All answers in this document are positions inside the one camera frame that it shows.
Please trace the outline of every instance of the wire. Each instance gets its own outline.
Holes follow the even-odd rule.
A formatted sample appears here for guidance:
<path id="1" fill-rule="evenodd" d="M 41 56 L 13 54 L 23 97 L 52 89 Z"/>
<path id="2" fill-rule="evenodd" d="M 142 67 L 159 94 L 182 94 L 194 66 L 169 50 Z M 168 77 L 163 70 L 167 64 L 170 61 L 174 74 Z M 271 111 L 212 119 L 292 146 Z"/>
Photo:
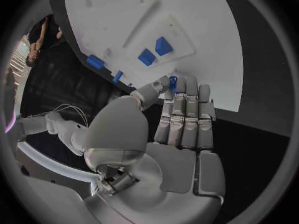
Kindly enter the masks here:
<path id="1" fill-rule="evenodd" d="M 87 118 L 86 118 L 86 115 L 84 114 L 84 112 L 79 107 L 73 106 L 73 105 L 70 105 L 70 104 L 61 104 L 52 111 L 43 112 L 43 113 L 39 113 L 39 114 L 35 114 L 35 115 L 30 115 L 30 116 L 28 116 L 28 118 L 29 117 L 45 116 L 46 114 L 48 114 L 50 112 L 60 112 L 60 111 L 63 111 L 65 109 L 69 109 L 69 108 L 73 108 L 80 115 L 80 117 L 82 118 L 85 126 L 88 127 L 88 121 L 87 121 Z"/>

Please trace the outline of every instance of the blue object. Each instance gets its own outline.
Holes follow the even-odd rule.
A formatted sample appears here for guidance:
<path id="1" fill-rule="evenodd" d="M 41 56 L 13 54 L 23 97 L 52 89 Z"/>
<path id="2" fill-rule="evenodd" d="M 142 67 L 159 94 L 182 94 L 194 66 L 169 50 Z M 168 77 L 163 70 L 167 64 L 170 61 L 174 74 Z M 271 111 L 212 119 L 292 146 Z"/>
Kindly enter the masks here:
<path id="1" fill-rule="evenodd" d="M 158 53 L 160 56 L 163 56 L 171 51 L 173 51 L 172 46 L 166 41 L 164 37 L 160 37 L 156 41 L 156 47 L 155 47 L 156 53 Z"/>
<path id="2" fill-rule="evenodd" d="M 104 68 L 104 64 L 105 62 L 102 61 L 101 59 L 99 59 L 98 57 L 94 56 L 94 55 L 90 55 L 87 59 L 86 62 L 93 66 L 94 68 L 101 70 Z"/>
<path id="3" fill-rule="evenodd" d="M 115 77 L 113 78 L 113 82 L 114 83 L 117 83 L 119 80 L 120 80 L 120 78 L 121 78 L 121 76 L 123 75 L 124 73 L 122 72 L 122 71 L 118 71 L 117 72 L 117 74 L 115 75 Z"/>
<path id="4" fill-rule="evenodd" d="M 146 66 L 150 66 L 155 60 L 155 56 L 149 50 L 144 49 L 138 59 L 145 63 Z"/>
<path id="5" fill-rule="evenodd" d="M 175 89 L 176 89 L 177 77 L 170 76 L 169 81 L 170 81 L 169 89 L 172 90 L 173 92 L 176 92 Z"/>

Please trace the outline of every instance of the man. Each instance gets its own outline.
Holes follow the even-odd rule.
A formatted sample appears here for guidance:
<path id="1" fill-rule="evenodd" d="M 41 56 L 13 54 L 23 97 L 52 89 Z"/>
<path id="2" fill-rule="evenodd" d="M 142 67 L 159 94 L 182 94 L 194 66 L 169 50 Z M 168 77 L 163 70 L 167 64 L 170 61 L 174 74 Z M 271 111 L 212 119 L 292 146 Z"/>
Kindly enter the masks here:
<path id="1" fill-rule="evenodd" d="M 26 65 L 33 67 L 37 62 L 40 51 L 50 48 L 62 37 L 60 27 L 55 23 L 53 15 L 49 15 L 37 23 L 30 31 L 28 40 L 30 52 Z"/>

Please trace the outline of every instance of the dark background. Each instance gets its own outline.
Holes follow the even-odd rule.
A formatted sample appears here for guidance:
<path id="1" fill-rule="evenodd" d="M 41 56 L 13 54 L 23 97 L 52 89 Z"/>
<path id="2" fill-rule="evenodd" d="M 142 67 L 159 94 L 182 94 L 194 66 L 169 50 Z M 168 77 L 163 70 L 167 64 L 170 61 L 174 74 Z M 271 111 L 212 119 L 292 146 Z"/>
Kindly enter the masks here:
<path id="1" fill-rule="evenodd" d="M 1 33 L 15 10 L 23 0 L 12 0 L 7 3 L 1 0 L 2 19 Z M 299 0 L 275 0 L 293 23 L 298 32 L 297 16 Z M 215 152 L 223 161 L 227 176 L 227 197 L 215 223 L 226 223 L 243 211 L 263 190 L 278 167 L 288 144 L 288 138 L 277 134 L 261 131 L 243 125 L 218 120 L 214 127 Z M 277 223 L 283 219 L 286 223 L 297 223 L 296 203 L 299 176 L 286 192 L 273 212 L 262 222 Z M 1 176 L 0 208 L 1 223 L 34 223 L 31 217 L 18 203 L 13 192 Z"/>

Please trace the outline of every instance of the black shirt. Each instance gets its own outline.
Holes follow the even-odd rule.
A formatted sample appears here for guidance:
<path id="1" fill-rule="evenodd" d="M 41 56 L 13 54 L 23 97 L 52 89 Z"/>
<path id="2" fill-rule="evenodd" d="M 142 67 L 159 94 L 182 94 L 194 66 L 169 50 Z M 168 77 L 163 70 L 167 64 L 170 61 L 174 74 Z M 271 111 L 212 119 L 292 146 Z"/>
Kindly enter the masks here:
<path id="1" fill-rule="evenodd" d="M 48 17 L 48 27 L 46 29 L 45 37 L 43 44 L 40 50 L 45 50 L 50 48 L 53 44 L 55 44 L 58 39 L 56 38 L 56 34 L 58 33 L 58 25 L 55 23 L 54 16 L 49 15 Z M 35 43 L 40 38 L 41 26 L 45 22 L 45 18 L 39 21 L 34 27 L 31 29 L 28 40 L 29 43 Z"/>

